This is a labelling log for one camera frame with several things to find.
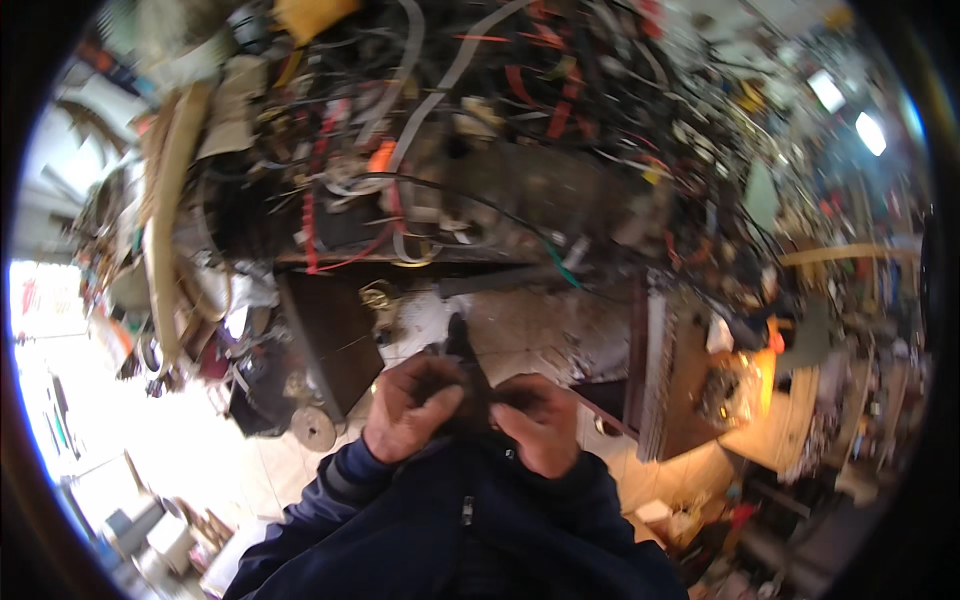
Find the dark blue jacket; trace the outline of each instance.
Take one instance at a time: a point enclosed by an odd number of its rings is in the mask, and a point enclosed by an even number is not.
[[[687,597],[663,551],[634,543],[603,461],[581,452],[551,481],[511,443],[436,441],[400,468],[344,446],[244,554],[225,600]]]

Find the jacket sleeve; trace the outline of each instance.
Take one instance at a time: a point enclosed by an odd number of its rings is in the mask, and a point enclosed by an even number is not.
[[[284,563],[335,532],[390,485],[396,468],[380,463],[363,439],[325,457],[299,504],[283,510],[283,522],[244,553],[224,600],[250,599]]]
[[[616,484],[599,457],[582,451],[567,475],[556,481],[535,475],[531,485],[557,526],[625,559],[658,590],[658,598],[685,600],[666,553],[651,540],[634,543],[634,527],[620,514]]]

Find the fluorescent light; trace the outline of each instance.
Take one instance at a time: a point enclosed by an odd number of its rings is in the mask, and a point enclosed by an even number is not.
[[[840,90],[833,83],[833,78],[827,71],[823,69],[817,71],[810,79],[806,80],[806,82],[813,88],[813,93],[820,99],[820,104],[824,105],[824,108],[826,108],[830,114],[833,114],[847,103],[847,99],[840,93]]]
[[[856,132],[860,134],[860,139],[867,145],[874,156],[880,156],[887,148],[887,142],[883,139],[883,132],[880,125],[876,123],[866,112],[861,112],[856,117]]]

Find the zipper pull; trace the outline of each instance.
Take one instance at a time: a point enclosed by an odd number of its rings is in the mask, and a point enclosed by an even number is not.
[[[473,522],[473,496],[464,496],[464,506],[460,510],[460,524],[470,525]]]

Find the hand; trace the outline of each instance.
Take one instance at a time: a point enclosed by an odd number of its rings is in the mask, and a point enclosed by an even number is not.
[[[424,382],[449,382],[418,406],[414,395]],[[373,405],[363,441],[381,463],[398,463],[421,450],[464,398],[463,372],[439,356],[417,354],[384,371],[373,383]]]
[[[547,479],[566,475],[580,454],[577,393],[540,374],[515,375],[497,386],[496,392],[523,408],[502,403],[491,407],[494,422],[519,445],[523,465]]]

